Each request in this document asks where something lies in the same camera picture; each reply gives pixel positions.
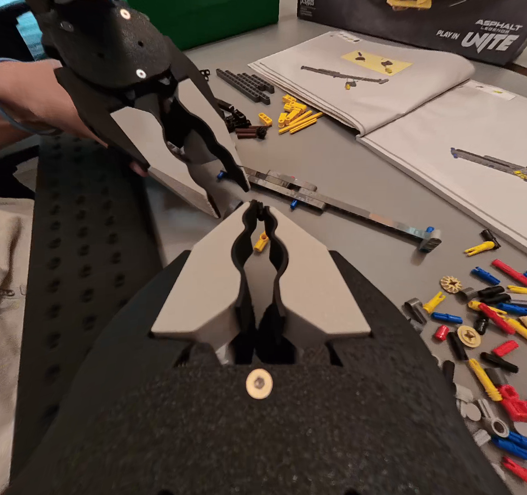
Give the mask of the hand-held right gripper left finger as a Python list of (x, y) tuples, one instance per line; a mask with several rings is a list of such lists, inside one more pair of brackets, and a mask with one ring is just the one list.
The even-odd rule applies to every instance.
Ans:
[(236, 361), (234, 339), (254, 320), (244, 266), (253, 252), (259, 203), (244, 202), (197, 242), (151, 333), (210, 345), (221, 364)]

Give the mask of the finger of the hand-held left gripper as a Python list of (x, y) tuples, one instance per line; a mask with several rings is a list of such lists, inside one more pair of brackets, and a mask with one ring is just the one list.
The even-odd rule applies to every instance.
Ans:
[(149, 176), (205, 214), (220, 218), (207, 191), (194, 181), (187, 164), (169, 149), (156, 95), (141, 96), (133, 107), (115, 110), (111, 117), (147, 161)]
[(167, 140), (180, 149), (189, 170), (219, 161), (231, 180), (244, 192), (250, 190), (223, 118), (190, 78), (177, 84), (171, 103), (167, 104)]

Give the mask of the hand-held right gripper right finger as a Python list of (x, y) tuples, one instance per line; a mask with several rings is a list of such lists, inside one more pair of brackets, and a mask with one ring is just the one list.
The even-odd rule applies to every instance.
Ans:
[(257, 357), (293, 364), (307, 349), (372, 330), (328, 248), (273, 207), (262, 219), (276, 275), (256, 337)]

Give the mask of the long grey lego beam assembly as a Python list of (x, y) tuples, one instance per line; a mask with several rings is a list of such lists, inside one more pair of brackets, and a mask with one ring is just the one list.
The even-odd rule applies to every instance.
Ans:
[(392, 218), (378, 215), (372, 211), (326, 196), (320, 193), (318, 187), (312, 183), (271, 169), (265, 173), (247, 167), (244, 169), (253, 188), (279, 195), (288, 200), (291, 211), (302, 207), (320, 215), (327, 212), (335, 213), (399, 239), (410, 241), (416, 245), (417, 251), (423, 254), (431, 253), (442, 243), (441, 232), (434, 227), (422, 230)]

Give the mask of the person's left forearm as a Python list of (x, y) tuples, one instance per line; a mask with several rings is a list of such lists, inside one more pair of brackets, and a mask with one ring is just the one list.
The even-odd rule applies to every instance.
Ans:
[[(23, 111), (18, 108), (13, 93), (17, 90), (17, 72), (22, 62), (14, 59), (1, 59), (1, 107), (5, 108), (15, 120), (23, 121)], [(15, 129), (1, 117), (1, 149), (16, 144), (27, 138), (27, 132)]]

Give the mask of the cluster of small black lego pieces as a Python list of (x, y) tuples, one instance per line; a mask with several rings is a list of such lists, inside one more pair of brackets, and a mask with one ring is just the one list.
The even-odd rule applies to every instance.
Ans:
[(251, 126), (247, 117), (234, 105), (219, 98), (214, 99), (229, 133), (235, 132), (236, 129), (247, 129)]

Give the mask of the stack of long black lego beams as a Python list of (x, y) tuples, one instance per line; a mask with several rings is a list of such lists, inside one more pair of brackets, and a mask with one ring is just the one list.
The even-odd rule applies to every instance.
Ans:
[(274, 85), (257, 75), (247, 73), (235, 74), (230, 70), (215, 70), (217, 77), (229, 86), (240, 92), (254, 103), (270, 105), (270, 94), (274, 93)]

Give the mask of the cluster of yellow lego pieces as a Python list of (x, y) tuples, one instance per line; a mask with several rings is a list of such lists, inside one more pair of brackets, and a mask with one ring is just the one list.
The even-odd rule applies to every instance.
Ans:
[(264, 128), (274, 127), (279, 135), (298, 134), (316, 125), (319, 119), (325, 116), (323, 112), (312, 110), (302, 100), (290, 94), (283, 95), (281, 103), (282, 111), (275, 120), (263, 112), (259, 113), (259, 119)]

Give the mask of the pile of small colourful lego pieces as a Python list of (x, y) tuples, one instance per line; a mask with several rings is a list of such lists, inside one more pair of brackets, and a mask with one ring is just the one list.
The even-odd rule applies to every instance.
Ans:
[[(438, 360), (438, 365), (458, 410), (463, 418), (483, 425), (472, 433), (474, 442), (478, 447), (492, 443), (505, 453), (498, 464), (491, 463), (503, 481), (508, 472), (526, 483), (526, 398), (507, 377), (517, 375), (520, 368), (505, 358), (519, 349), (518, 337), (526, 340), (526, 300), (512, 300), (514, 293), (526, 294), (526, 273), (498, 259), (492, 266), (523, 286), (504, 288), (491, 273), (475, 267), (471, 275), (490, 286), (478, 290), (444, 276), (439, 281), (441, 290), (428, 302), (412, 298), (403, 308), (418, 333), (429, 321), (438, 324), (431, 340), (436, 346), (447, 343), (454, 357), (454, 361)], [(455, 361), (470, 370), (483, 396), (476, 398), (454, 381)]]

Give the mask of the lego set box with yellow car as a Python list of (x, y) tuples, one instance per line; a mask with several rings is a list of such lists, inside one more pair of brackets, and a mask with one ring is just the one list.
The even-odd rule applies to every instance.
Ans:
[(297, 16), (499, 66), (526, 48), (526, 0), (298, 0)]

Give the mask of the person's left hand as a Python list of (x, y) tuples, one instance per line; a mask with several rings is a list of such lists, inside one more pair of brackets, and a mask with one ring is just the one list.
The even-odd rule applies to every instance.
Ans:
[(88, 129), (66, 90), (58, 83), (56, 60), (23, 63), (17, 72), (17, 97), (14, 101), (23, 111), (24, 125), (47, 125), (76, 137), (89, 138), (108, 148), (108, 144)]

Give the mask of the green plastic bin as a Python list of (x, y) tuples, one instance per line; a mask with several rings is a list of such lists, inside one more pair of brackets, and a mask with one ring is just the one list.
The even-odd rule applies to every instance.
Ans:
[(124, 0), (180, 50), (276, 24), (280, 0)]

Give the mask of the blue wristband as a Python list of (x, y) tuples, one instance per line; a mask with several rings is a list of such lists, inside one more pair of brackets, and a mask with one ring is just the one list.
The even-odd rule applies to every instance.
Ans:
[(61, 129), (56, 128), (35, 128), (29, 125), (24, 125), (23, 123), (15, 120), (13, 116), (3, 107), (1, 107), (1, 117), (3, 120), (9, 123), (9, 125), (15, 129), (21, 130), (25, 133), (38, 136), (59, 136), (63, 133)]

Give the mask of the open instruction booklet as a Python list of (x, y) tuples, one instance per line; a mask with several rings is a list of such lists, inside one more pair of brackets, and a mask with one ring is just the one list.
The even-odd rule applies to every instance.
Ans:
[(330, 31), (248, 64), (526, 252), (526, 97), (448, 52)]

